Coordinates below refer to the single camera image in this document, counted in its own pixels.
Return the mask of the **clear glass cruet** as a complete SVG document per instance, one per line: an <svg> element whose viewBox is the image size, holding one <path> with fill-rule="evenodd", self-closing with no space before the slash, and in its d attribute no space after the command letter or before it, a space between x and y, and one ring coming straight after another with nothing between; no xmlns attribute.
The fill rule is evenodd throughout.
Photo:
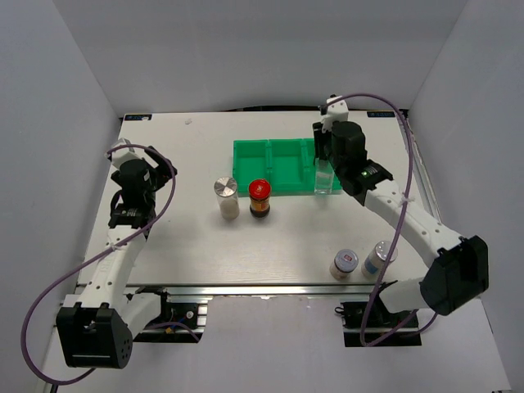
<svg viewBox="0 0 524 393"><path fill-rule="evenodd" d="M330 195L335 189L335 173L328 160L316 158L314 161L314 193L316 195Z"/></svg>

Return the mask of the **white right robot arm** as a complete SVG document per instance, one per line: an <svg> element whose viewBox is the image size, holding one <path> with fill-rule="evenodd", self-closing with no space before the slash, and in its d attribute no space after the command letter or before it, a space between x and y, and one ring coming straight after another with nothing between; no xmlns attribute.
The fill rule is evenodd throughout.
<svg viewBox="0 0 524 393"><path fill-rule="evenodd" d="M384 285L370 306L375 324L386 327L400 312L432 309L451 314L489 287L488 246L478 236L465 238L408 201L392 174L368 158L359 124L335 121L330 129L317 122L315 155L329 162L343 191L380 216L418 253L428 270L422 278Z"/></svg>

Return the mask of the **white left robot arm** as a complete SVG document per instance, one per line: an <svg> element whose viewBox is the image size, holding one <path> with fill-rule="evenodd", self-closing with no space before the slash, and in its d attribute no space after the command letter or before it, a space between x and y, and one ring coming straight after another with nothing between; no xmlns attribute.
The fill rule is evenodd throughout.
<svg viewBox="0 0 524 393"><path fill-rule="evenodd" d="M154 147L146 158L124 138L113 148L111 180L119 190L110 204L108 254L75 303L61 307L56 317L65 363L72 368L124 368L140 331L149 322L163 327L173 317L173 306L156 293L124 291L156 218L156 192L177 171Z"/></svg>

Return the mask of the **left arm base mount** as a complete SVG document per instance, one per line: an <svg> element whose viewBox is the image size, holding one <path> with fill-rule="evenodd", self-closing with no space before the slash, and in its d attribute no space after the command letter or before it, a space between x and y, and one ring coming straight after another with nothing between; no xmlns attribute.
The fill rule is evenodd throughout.
<svg viewBox="0 0 524 393"><path fill-rule="evenodd" d="M128 303L145 295L159 305L160 311L146 326L162 324L150 330L142 330L133 339L134 343L197 343L206 326L208 300L193 296L170 293L166 287L139 287L125 296Z"/></svg>

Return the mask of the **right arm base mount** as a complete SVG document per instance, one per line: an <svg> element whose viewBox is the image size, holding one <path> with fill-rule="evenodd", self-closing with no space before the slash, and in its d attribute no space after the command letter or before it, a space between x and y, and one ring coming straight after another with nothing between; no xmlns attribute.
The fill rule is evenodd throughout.
<svg viewBox="0 0 524 393"><path fill-rule="evenodd" d="M346 348L362 346L359 334L366 305L366 301L348 301L341 303L334 309L335 313L342 320L344 345ZM374 304L368 316L364 340L371 342L383 337L408 316L409 311L391 314L383 306ZM413 316L401 329L377 343L375 347L421 346L422 339L418 329L418 317Z"/></svg>

